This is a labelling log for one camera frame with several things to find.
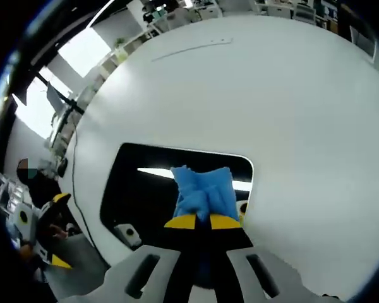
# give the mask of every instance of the white wall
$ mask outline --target white wall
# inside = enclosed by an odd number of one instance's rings
[[[111,49],[114,49],[116,39],[121,37],[129,39],[141,32],[141,27],[128,9],[101,21],[96,24],[93,29]],[[99,75],[97,67],[94,67],[84,78],[82,78],[60,55],[57,55],[47,67],[67,87],[73,90],[73,96],[79,94]]]
[[[51,153],[44,147],[45,140],[16,117],[8,140],[4,173],[16,179],[16,168],[21,159],[28,158],[28,165],[38,167],[39,160],[50,159]]]
[[[143,3],[140,0],[133,0],[129,2],[126,7],[131,12],[136,22],[139,23],[142,30],[147,30],[147,23],[143,21]]]
[[[73,92],[79,92],[84,87],[83,78],[62,58],[57,55],[48,65],[52,73],[57,76]]]
[[[114,48],[116,39],[128,39],[138,35],[142,31],[139,23],[128,9],[116,13],[108,19],[94,25],[93,29],[111,49]]]

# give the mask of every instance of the ceiling light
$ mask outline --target ceiling light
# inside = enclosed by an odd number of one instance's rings
[[[148,168],[139,168],[138,171],[146,172],[152,175],[159,175],[161,177],[174,179],[174,175],[172,171],[169,169],[148,169]],[[251,182],[243,182],[243,181],[233,181],[232,183],[233,189],[236,191],[251,191],[253,187]]]
[[[191,0],[184,0],[185,2],[185,8],[192,8],[194,6],[194,4],[192,3]]]
[[[86,26],[86,28],[90,28],[93,23],[99,18],[99,16],[110,6],[115,0],[109,0],[106,5],[104,5],[97,14],[91,19],[90,23]]]

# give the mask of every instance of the black cable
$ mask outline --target black cable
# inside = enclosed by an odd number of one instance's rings
[[[86,222],[86,219],[83,215],[83,212],[80,208],[80,206],[78,205],[77,203],[77,198],[76,198],[76,191],[75,191],[75,163],[76,163],[76,147],[77,147],[77,125],[73,119],[73,116],[71,117],[71,122],[73,123],[74,127],[75,127],[75,138],[76,138],[76,143],[73,147],[73,164],[71,166],[71,186],[72,186],[72,191],[73,191],[73,199],[75,200],[75,205],[78,209],[78,211],[80,212],[80,215],[81,215],[81,218],[83,219],[83,223],[84,223],[84,226],[87,230],[87,233],[88,233],[88,237],[90,238],[90,241],[91,243],[93,244],[93,247],[95,249],[95,251],[97,252],[97,254],[99,255],[101,261],[104,263],[105,267],[108,269],[110,268],[108,262],[102,257],[98,247],[95,245],[95,242],[93,240],[93,237],[91,236],[91,232],[90,232],[90,229],[88,229],[88,225],[87,225],[87,222]]]

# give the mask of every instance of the window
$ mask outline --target window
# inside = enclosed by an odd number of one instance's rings
[[[50,71],[46,66],[44,66],[40,71],[40,75],[44,79],[51,83],[51,85],[58,90],[59,93],[68,98],[73,91],[68,88],[57,76],[55,76],[52,71]]]
[[[184,2],[185,2],[185,8],[192,8],[194,6],[191,0],[184,0]]]
[[[93,28],[86,28],[59,49],[59,55],[81,76],[85,77],[111,48]]]
[[[55,113],[52,105],[46,99],[46,91],[47,86],[38,78],[34,78],[27,88],[27,106],[13,94],[18,105],[16,116],[43,139],[48,138],[51,134],[51,121]]]

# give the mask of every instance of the desk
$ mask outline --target desk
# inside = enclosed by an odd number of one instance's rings
[[[200,18],[200,20],[197,20],[197,21],[192,20],[193,23],[196,23],[196,22],[199,22],[202,20],[206,20],[209,18],[221,18],[221,17],[223,17],[222,10],[220,9],[219,5],[217,5],[215,0],[213,0],[212,2],[214,4],[209,4],[209,5],[204,5],[204,6],[193,6],[192,8],[188,9],[188,11],[190,13],[197,12],[198,17]],[[213,11],[213,13],[209,12],[209,13],[207,13],[207,18],[203,18],[202,11],[208,11],[208,10]],[[161,16],[159,19],[150,22],[148,24],[148,28],[155,30],[159,34],[168,32],[170,29],[169,29],[168,22],[166,20],[166,16],[167,15]]]
[[[217,39],[232,42],[201,47]],[[110,75],[77,133],[76,197],[110,264],[129,249],[101,224],[100,203],[131,142],[250,159],[245,229],[316,293],[348,299],[379,265],[379,72],[333,33],[264,16],[167,32]],[[74,143],[59,181],[69,193]]]

